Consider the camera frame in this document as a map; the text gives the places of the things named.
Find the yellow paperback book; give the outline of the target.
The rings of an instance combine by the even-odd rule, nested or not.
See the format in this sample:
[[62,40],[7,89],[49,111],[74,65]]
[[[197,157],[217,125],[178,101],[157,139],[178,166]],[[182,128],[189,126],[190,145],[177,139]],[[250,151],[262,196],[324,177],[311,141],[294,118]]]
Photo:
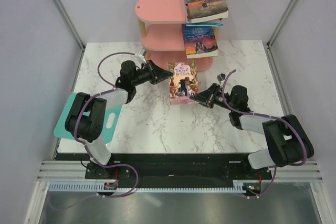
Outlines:
[[196,103],[190,98],[199,91],[196,62],[169,62],[168,71],[173,73],[169,79],[170,105]]

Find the Jane Eyre book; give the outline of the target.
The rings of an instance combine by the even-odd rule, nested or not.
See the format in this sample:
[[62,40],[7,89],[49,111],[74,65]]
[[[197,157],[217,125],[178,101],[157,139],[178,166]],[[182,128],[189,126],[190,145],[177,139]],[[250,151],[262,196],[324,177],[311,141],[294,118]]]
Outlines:
[[183,24],[182,34],[188,59],[218,56],[218,45],[213,27]]

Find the brown Edward Tulane book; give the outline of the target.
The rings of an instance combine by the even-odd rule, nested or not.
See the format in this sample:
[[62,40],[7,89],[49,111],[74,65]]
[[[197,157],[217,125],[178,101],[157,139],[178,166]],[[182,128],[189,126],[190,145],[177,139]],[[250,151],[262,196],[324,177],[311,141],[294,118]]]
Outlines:
[[215,6],[207,1],[186,5],[186,22],[188,24],[212,22],[227,17],[228,11],[223,12],[220,6]]

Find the dog picture book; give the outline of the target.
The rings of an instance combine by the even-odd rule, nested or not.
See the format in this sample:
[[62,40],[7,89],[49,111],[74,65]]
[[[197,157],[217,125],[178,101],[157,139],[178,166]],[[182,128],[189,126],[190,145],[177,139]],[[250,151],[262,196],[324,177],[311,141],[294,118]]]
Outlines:
[[188,27],[196,27],[196,26],[223,27],[224,24],[221,21],[221,19],[208,20],[206,22],[200,22],[200,23],[192,23],[188,17],[187,0],[184,0],[184,4],[185,4],[186,26]]

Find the Tale of Two Cities book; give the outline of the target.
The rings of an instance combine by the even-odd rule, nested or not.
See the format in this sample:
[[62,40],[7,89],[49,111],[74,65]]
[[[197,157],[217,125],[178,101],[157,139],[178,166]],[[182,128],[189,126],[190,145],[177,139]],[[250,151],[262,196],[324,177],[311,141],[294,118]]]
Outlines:
[[185,0],[188,23],[202,23],[228,17],[226,0]]

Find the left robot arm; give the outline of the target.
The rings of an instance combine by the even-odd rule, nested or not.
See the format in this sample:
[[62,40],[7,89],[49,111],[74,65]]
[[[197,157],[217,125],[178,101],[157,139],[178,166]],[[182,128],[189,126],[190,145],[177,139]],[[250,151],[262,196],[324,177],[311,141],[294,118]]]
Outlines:
[[147,60],[141,68],[127,60],[121,64],[120,76],[111,90],[95,95],[76,94],[64,127],[75,141],[85,147],[90,160],[98,165],[97,173],[103,178],[111,178],[115,173],[115,165],[110,162],[111,152],[102,138],[106,111],[130,103],[136,95],[136,86],[146,82],[156,85],[172,76],[172,72],[162,69],[152,60]]

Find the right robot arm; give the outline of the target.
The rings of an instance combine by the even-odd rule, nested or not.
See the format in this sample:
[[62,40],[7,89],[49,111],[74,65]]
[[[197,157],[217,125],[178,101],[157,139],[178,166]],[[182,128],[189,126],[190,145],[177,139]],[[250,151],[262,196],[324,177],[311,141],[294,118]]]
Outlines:
[[223,94],[219,84],[213,83],[190,98],[210,109],[217,105],[230,110],[228,116],[233,127],[265,137],[267,148],[250,153],[248,161],[240,166],[245,178],[254,178],[265,167],[299,166],[314,155],[314,148],[295,115],[276,118],[253,113],[248,107],[247,88],[243,86],[234,86],[231,93]]

